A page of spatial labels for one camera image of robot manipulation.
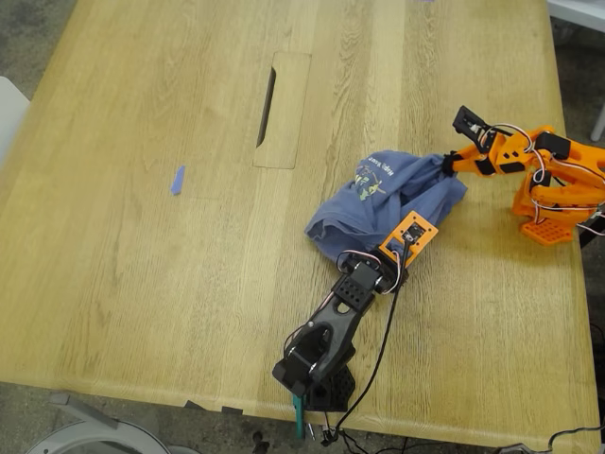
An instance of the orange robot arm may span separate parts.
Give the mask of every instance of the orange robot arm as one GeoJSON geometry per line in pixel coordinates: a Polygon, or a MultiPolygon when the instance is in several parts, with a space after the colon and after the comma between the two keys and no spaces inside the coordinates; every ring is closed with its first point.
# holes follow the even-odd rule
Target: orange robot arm
{"type": "Polygon", "coordinates": [[[454,128],[474,144],[445,155],[443,171],[480,176],[527,172],[512,212],[533,220],[525,235],[544,245],[570,241],[576,225],[605,201],[605,150],[554,134],[550,126],[525,132],[514,125],[485,123],[462,106],[454,128]],[[503,130],[511,129],[514,133],[503,130]],[[552,180],[559,185],[551,186],[552,180]]]}

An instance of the orange bracket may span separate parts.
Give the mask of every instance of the orange bracket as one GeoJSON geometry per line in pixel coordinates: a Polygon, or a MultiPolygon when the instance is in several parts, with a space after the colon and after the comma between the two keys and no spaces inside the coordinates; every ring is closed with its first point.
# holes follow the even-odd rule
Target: orange bracket
{"type": "Polygon", "coordinates": [[[406,261],[406,267],[408,267],[412,263],[412,260],[424,249],[424,246],[435,237],[438,231],[437,227],[428,220],[415,211],[410,211],[404,220],[387,236],[387,239],[382,242],[378,249],[393,262],[397,262],[396,255],[389,249],[390,242],[397,241],[403,247],[406,241],[411,242],[410,240],[413,240],[409,246],[409,255],[406,261]]]}

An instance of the black cable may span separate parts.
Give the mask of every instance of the black cable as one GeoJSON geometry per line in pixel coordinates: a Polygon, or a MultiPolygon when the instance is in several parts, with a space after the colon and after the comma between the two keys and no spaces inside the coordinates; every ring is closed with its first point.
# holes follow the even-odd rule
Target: black cable
{"type": "Polygon", "coordinates": [[[548,440],[548,450],[546,452],[552,452],[552,444],[555,443],[555,439],[557,437],[560,437],[561,435],[568,435],[571,433],[577,433],[577,432],[583,432],[583,431],[592,432],[595,430],[603,430],[604,428],[605,428],[605,418],[603,419],[603,423],[600,426],[598,426],[597,428],[572,428],[571,430],[562,430],[561,432],[553,433],[552,437],[550,437],[550,439],[548,440]]]}
{"type": "MultiPolygon", "coordinates": [[[[406,244],[404,245],[404,253],[402,254],[402,257],[404,257],[404,259],[401,261],[401,264],[400,264],[400,273],[402,276],[404,274],[404,271],[406,270],[406,257],[408,255],[408,253],[409,253],[409,242],[406,241],[406,244]]],[[[324,440],[323,442],[321,442],[324,446],[328,446],[338,439],[338,433],[341,432],[340,426],[345,421],[345,419],[347,419],[349,417],[349,415],[353,412],[353,410],[355,410],[357,405],[359,405],[359,402],[361,402],[361,400],[366,396],[366,394],[370,390],[370,387],[372,386],[372,383],[374,382],[374,379],[376,378],[376,374],[378,373],[378,368],[380,367],[380,363],[382,361],[382,356],[384,356],[384,354],[385,354],[385,347],[387,346],[387,339],[389,338],[390,325],[393,321],[393,314],[395,313],[395,307],[397,305],[397,296],[399,296],[399,290],[401,289],[401,285],[403,284],[404,280],[405,279],[403,279],[403,278],[400,279],[397,288],[393,292],[393,297],[390,302],[389,317],[387,318],[387,326],[385,328],[385,335],[382,338],[382,344],[380,345],[380,351],[378,352],[378,358],[376,359],[376,363],[374,364],[374,369],[372,371],[372,375],[370,376],[370,380],[368,380],[368,384],[366,385],[366,388],[359,395],[359,397],[357,397],[357,399],[354,401],[352,406],[338,420],[338,422],[335,426],[335,432],[334,432],[333,438],[331,440],[324,440]]]]}
{"type": "Polygon", "coordinates": [[[345,432],[344,430],[341,430],[340,433],[342,433],[342,439],[344,440],[344,444],[347,446],[347,449],[349,449],[349,452],[351,452],[352,454],[358,454],[351,449],[351,447],[349,446],[349,443],[347,442],[347,439],[351,440],[354,443],[355,447],[357,449],[359,449],[361,452],[363,452],[363,454],[370,454],[363,447],[358,445],[357,440],[355,438],[353,438],[351,435],[349,435],[347,432],[345,432]]]}
{"type": "Polygon", "coordinates": [[[598,324],[595,323],[590,323],[591,328],[596,329],[599,333],[601,333],[601,342],[603,342],[603,345],[605,345],[605,333],[603,333],[603,330],[601,329],[601,327],[598,324]]]}
{"type": "MultiPolygon", "coordinates": [[[[404,450],[409,451],[410,449],[416,447],[416,446],[428,446],[428,445],[445,445],[447,442],[426,442],[426,443],[417,443],[416,445],[412,445],[409,447],[406,447],[404,445],[404,450]]],[[[374,454],[381,454],[382,452],[387,452],[387,451],[399,451],[399,452],[404,452],[404,450],[402,450],[400,447],[384,447],[382,449],[377,450],[376,452],[374,452],[374,454]]]]}

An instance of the wooden table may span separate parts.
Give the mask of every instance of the wooden table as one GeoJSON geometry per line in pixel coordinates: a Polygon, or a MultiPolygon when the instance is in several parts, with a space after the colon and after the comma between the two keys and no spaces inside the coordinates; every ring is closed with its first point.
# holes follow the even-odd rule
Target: wooden table
{"type": "MultiPolygon", "coordinates": [[[[562,130],[544,2],[80,0],[0,173],[0,380],[293,419],[270,371],[337,277],[303,227],[370,152],[466,145],[461,104],[562,130]]],[[[460,178],[348,424],[545,449],[598,422],[579,249],[517,232],[520,177],[460,178]]]]}

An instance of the green clip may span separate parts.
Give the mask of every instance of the green clip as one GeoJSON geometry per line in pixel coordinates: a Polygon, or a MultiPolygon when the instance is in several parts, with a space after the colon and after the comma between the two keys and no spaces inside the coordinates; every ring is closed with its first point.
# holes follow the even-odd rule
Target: green clip
{"type": "Polygon", "coordinates": [[[296,394],[292,394],[292,404],[296,413],[296,438],[304,438],[304,397],[300,398],[296,394]]]}

